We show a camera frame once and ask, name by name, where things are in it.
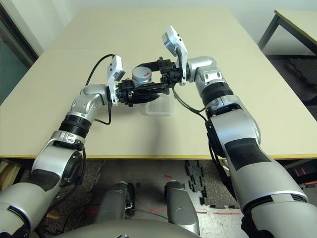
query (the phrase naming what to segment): table leg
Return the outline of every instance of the table leg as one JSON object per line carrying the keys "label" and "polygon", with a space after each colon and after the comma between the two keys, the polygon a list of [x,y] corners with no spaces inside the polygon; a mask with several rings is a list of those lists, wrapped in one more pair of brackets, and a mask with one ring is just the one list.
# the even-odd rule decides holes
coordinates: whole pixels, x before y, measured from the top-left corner
{"label": "table leg", "polygon": [[281,17],[279,17],[279,19],[277,20],[277,24],[291,33],[297,40],[302,42],[308,49],[310,49],[315,55],[317,55],[317,45],[305,35],[303,35],[302,32],[298,31],[294,26],[292,26]]}
{"label": "table leg", "polygon": [[267,27],[266,31],[264,32],[263,36],[261,37],[261,39],[260,39],[260,41],[258,43],[259,49],[261,51],[266,46],[267,42],[269,41],[269,39],[271,38],[271,36],[275,32],[276,28],[278,27],[279,18],[280,17],[278,15],[274,16],[274,18],[272,19],[271,23],[269,24],[269,26]]}

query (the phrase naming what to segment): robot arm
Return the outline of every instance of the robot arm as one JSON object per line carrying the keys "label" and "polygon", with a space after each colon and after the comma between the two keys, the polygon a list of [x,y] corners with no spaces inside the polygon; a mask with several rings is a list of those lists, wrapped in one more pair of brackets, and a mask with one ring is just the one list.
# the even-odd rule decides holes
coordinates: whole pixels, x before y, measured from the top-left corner
{"label": "robot arm", "polygon": [[196,69],[210,146],[229,164],[234,194],[249,237],[314,237],[317,208],[275,160],[259,147],[260,130],[213,61]]}
{"label": "robot arm", "polygon": [[[125,70],[121,58],[114,56],[108,68],[109,86],[89,85],[81,91],[35,159],[28,181],[0,193],[0,217],[5,217],[0,219],[1,235],[22,237],[33,230],[61,187],[75,182],[82,162],[80,151],[102,105],[150,102],[160,93],[169,94],[176,83],[189,81],[195,82],[205,105],[211,155],[214,151],[215,161],[218,155],[228,160],[231,179],[223,182],[245,215],[242,229],[250,237],[315,237],[317,208],[307,203],[307,196],[284,168],[261,150],[258,125],[229,88],[215,60],[187,59],[186,47],[172,27],[163,40],[178,57],[177,63],[159,58],[141,64],[132,80],[116,85]],[[152,71],[160,71],[160,83],[151,82]]]}
{"label": "robot arm", "polygon": [[[114,73],[108,70],[109,82],[125,72],[120,59],[112,59],[109,68],[116,67]],[[109,92],[106,85],[84,87],[59,129],[36,157],[28,180],[0,193],[1,235],[24,237],[34,230],[60,189],[76,182],[83,159],[80,151],[99,108],[111,104]]]}

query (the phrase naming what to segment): beige table top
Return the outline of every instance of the beige table top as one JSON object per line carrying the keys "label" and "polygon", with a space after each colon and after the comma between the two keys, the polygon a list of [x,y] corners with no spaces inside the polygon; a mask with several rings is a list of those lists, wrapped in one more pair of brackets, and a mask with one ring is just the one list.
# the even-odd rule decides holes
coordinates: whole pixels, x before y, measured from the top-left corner
{"label": "beige table top", "polygon": [[317,11],[277,9],[274,12],[317,45]]}
{"label": "beige table top", "polygon": [[[273,158],[317,157],[317,122],[257,44],[224,8],[129,8],[80,12],[27,72],[0,107],[0,157],[34,158],[58,129],[100,57],[122,57],[127,73],[159,56],[173,59],[161,35],[169,24],[189,57],[212,56],[231,89],[258,122],[262,149]],[[107,63],[91,83],[106,83]],[[176,90],[203,104],[194,84]],[[176,101],[170,117],[149,117],[140,106],[113,108],[110,126],[94,123],[89,158],[210,158],[203,120]],[[107,109],[98,118],[107,120]]]}

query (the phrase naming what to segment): black cable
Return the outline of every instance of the black cable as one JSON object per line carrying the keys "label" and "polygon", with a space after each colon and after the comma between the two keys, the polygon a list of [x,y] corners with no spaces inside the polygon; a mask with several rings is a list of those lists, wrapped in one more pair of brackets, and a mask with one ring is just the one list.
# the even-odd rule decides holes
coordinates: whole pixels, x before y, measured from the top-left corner
{"label": "black cable", "polygon": [[[93,76],[93,74],[94,74],[96,68],[98,67],[98,65],[99,65],[103,60],[105,60],[105,59],[107,59],[107,58],[109,58],[109,57],[112,57],[112,58],[113,58],[113,57],[114,57],[114,54],[106,55],[106,56],[100,58],[100,60],[98,60],[98,62],[97,62],[97,63],[95,64],[95,66],[93,67],[93,70],[91,70],[91,72],[90,72],[90,74],[89,74],[89,77],[88,77],[88,79],[87,79],[87,82],[86,82],[86,85],[85,85],[85,86],[88,86],[88,84],[89,84],[89,82],[90,82],[90,80],[91,80],[91,78],[92,78],[92,76]],[[97,122],[100,122],[100,123],[102,123],[102,124],[105,124],[105,125],[110,125],[110,123],[111,123],[111,108],[112,108],[112,103],[109,102],[109,104],[108,104],[109,121],[108,121],[108,122],[105,122],[105,121],[99,120],[99,119],[94,119],[94,120],[97,121]]]}
{"label": "black cable", "polygon": [[109,121],[108,122],[104,122],[103,120],[99,120],[97,118],[95,118],[94,120],[97,122],[100,122],[102,124],[105,124],[105,125],[110,125],[110,123],[111,123],[111,108],[112,108],[112,103],[109,102],[108,103],[108,114],[109,114]]}
{"label": "black cable", "polygon": [[185,108],[187,108],[188,110],[190,110],[191,112],[193,112],[193,113],[199,115],[201,118],[204,119],[204,121],[207,121],[207,119],[206,119],[203,115],[200,114],[200,112],[202,112],[205,108],[203,108],[203,109],[201,109],[201,110],[199,111],[199,110],[196,110],[196,109],[190,107],[190,106],[189,106],[187,103],[185,103],[185,102],[180,98],[180,96],[176,93],[176,91],[175,91],[175,85],[173,85],[172,91],[173,91],[173,94],[174,94],[174,98],[175,98],[183,107],[185,107]]}
{"label": "black cable", "polygon": [[[66,218],[66,220],[65,220],[65,222],[64,222],[63,229],[61,230],[61,232],[62,232],[62,233],[65,232],[66,224],[67,224],[69,218],[71,217],[71,215],[73,215],[76,211],[78,211],[78,209],[81,209],[81,208],[83,208],[83,207],[88,207],[88,206],[99,206],[99,204],[86,204],[86,205],[83,205],[83,206],[80,206],[80,207],[76,207],[73,211],[71,211],[71,213],[68,214],[68,216],[67,216],[67,218]],[[135,208],[128,208],[128,209],[129,209],[129,210],[134,210],[134,211],[137,211],[137,212],[143,212],[143,213],[155,215],[155,216],[162,217],[162,218],[168,220],[167,217],[162,216],[162,215],[160,215],[160,214],[153,213],[153,212],[148,212],[148,211],[144,211],[144,210],[141,210],[141,209],[135,209]]]}
{"label": "black cable", "polygon": [[69,191],[68,194],[66,194],[61,200],[57,201],[56,203],[54,203],[52,206],[50,206],[48,208],[48,211],[46,212],[49,213],[51,210],[53,210],[54,208],[56,208],[57,206],[59,206],[62,202],[64,202],[67,198],[70,197],[70,195],[76,190],[76,188],[82,183],[83,178],[84,178],[84,174],[85,174],[85,168],[86,168],[86,150],[85,147],[83,147],[83,168],[82,168],[82,172],[80,175],[80,178],[78,180],[78,182],[76,183],[76,185]]}
{"label": "black cable", "polygon": [[144,210],[141,210],[141,209],[135,209],[135,208],[128,208],[128,209],[130,209],[130,210],[134,210],[134,211],[137,211],[137,212],[143,212],[143,213],[147,213],[147,214],[155,215],[155,216],[162,217],[162,218],[164,218],[164,219],[168,220],[168,218],[167,218],[167,217],[162,216],[162,215],[157,214],[157,213],[148,212],[148,211],[144,211]]}
{"label": "black cable", "polygon": [[89,74],[89,77],[87,79],[87,82],[86,82],[86,86],[88,86],[90,80],[91,80],[91,77],[93,76],[96,68],[98,67],[98,65],[104,60],[104,59],[107,59],[108,57],[114,57],[114,54],[109,54],[109,55],[106,55],[104,57],[102,57],[100,60],[98,60],[98,62],[95,64],[95,66],[93,67],[93,70],[91,70],[91,73]]}

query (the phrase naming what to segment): wall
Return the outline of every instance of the wall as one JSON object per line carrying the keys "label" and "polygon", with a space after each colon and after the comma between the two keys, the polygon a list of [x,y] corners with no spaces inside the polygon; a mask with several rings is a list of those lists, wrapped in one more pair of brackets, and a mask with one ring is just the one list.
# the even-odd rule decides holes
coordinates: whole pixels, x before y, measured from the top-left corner
{"label": "wall", "polygon": [[[317,11],[316,0],[0,0],[29,42],[41,54],[81,8],[140,6],[224,6],[258,42],[274,9]],[[281,27],[266,46],[266,54],[312,54]]]}

